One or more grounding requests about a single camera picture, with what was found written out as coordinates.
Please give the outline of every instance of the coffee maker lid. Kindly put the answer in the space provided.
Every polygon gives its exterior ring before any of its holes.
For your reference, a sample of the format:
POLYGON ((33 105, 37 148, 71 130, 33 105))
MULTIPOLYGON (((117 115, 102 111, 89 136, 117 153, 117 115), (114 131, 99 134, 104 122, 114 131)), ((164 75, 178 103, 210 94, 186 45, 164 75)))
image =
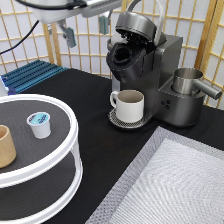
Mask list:
POLYGON ((141 0, 134 0, 128 7, 127 11, 120 14, 116 25, 116 31, 127 40, 132 39, 134 35, 135 42, 153 42, 158 46, 166 41, 162 32, 164 24, 164 10, 159 0, 156 0, 160 10, 158 27, 146 16, 132 12, 137 3, 141 0))
POLYGON ((131 32, 148 41, 154 40, 156 29, 156 25, 146 16, 128 11, 120 14, 116 25, 116 31, 125 37, 131 32))

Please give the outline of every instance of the coffee maker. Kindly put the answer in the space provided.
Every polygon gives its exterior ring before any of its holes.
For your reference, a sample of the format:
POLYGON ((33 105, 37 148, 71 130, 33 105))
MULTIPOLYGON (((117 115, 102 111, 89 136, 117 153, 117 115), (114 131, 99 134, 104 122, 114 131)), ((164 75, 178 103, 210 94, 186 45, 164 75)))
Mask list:
POLYGON ((183 38, 162 32, 164 10, 156 0, 160 18, 158 27, 146 16, 133 13, 134 0, 120 14, 116 31, 120 40, 108 41, 107 64, 113 74, 113 91, 138 90, 145 96, 145 115, 136 124, 125 124, 109 113, 117 127, 132 130, 145 125, 152 117, 177 127, 189 127, 198 122, 205 93, 218 99, 221 93, 202 83, 192 94, 174 91, 174 74, 178 68, 183 38))

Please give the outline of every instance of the stainless steel pitcher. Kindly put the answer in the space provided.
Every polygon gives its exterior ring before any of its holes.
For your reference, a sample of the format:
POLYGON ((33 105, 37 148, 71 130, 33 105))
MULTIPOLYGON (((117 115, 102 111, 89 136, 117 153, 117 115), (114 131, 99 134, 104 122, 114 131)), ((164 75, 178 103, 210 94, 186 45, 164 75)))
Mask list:
POLYGON ((194 95, 199 91, 217 100, 222 92, 202 82, 203 73, 195 68, 179 68, 174 73, 172 88, 183 95, 194 95))

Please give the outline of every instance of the tan cup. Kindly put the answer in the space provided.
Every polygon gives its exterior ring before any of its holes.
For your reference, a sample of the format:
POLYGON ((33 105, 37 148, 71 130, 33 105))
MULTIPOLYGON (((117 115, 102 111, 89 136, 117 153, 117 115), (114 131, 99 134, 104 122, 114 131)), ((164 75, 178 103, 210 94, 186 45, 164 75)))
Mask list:
POLYGON ((8 166, 16 158, 16 150, 8 127, 0 125, 0 168, 8 166))

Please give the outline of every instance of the mug handle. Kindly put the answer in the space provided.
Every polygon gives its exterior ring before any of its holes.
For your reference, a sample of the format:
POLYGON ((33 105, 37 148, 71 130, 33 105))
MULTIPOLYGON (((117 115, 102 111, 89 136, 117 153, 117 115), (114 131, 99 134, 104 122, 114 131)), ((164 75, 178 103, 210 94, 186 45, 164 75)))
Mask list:
POLYGON ((112 107, 114 107, 114 108, 117 107, 117 105, 114 103, 114 95, 117 96, 118 94, 119 94, 119 92, 117 92, 117 91, 114 91, 110 94, 110 103, 111 103, 112 107))

